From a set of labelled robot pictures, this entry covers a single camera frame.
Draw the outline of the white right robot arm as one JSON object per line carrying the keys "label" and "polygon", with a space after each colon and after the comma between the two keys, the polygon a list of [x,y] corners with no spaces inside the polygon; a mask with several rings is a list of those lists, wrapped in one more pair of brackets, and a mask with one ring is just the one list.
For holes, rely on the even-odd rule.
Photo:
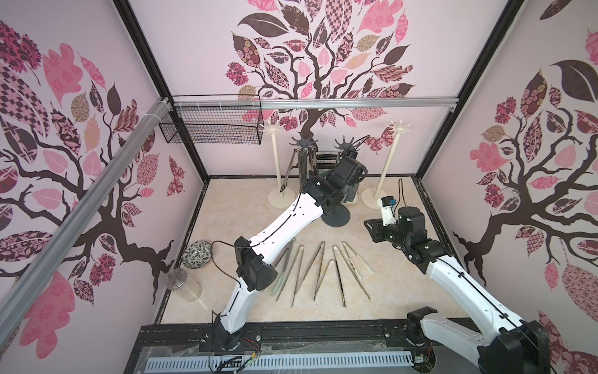
{"label": "white right robot arm", "polygon": [[382,216],[364,222],[372,241],[401,251],[424,275],[440,285],[470,317],[475,328],[425,306],[407,315],[406,339],[449,348],[482,373],[549,373],[550,339],[537,321],[525,321],[474,280],[447,247],[428,237],[417,207],[401,207],[392,196],[379,203]]}

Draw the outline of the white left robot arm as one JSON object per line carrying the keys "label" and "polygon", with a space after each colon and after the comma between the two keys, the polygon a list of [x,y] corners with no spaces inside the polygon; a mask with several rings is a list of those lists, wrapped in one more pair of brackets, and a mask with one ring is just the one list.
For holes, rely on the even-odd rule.
{"label": "white left robot arm", "polygon": [[277,278],[274,260],[284,246],[313,221],[341,205],[349,187],[361,182],[367,168],[350,156],[342,156],[325,175],[316,175],[273,223],[252,238],[239,237],[234,244],[238,275],[224,311],[213,322],[213,342],[232,350],[241,338],[257,294]]}

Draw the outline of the grey utensil rack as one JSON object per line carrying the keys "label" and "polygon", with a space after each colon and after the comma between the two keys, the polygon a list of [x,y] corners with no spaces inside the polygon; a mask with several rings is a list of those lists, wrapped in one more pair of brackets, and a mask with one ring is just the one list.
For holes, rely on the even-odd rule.
{"label": "grey utensil rack", "polygon": [[[355,140],[354,137],[352,137],[351,140],[349,140],[349,141],[346,141],[346,138],[342,137],[341,143],[338,140],[335,140],[335,142],[336,142],[336,145],[335,145],[336,152],[341,152],[340,159],[342,156],[350,156],[353,159],[357,158],[357,156],[358,156],[357,143],[358,142]],[[343,227],[346,224],[348,224],[350,221],[350,211],[346,207],[344,200],[342,201],[342,203],[339,206],[334,207],[332,210],[330,210],[329,213],[323,215],[322,220],[328,226],[334,227],[334,228],[340,228],[340,227]]]}

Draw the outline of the grey utensil rack stand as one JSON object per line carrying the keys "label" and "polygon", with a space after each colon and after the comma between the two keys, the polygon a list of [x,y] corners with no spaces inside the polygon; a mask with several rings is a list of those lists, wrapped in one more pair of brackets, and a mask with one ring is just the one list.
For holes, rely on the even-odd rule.
{"label": "grey utensil rack stand", "polygon": [[313,136],[307,139],[292,139],[291,146],[297,148],[297,157],[295,166],[299,178],[299,188],[302,189],[308,180],[310,171],[316,170],[316,152],[318,150],[317,141]]}

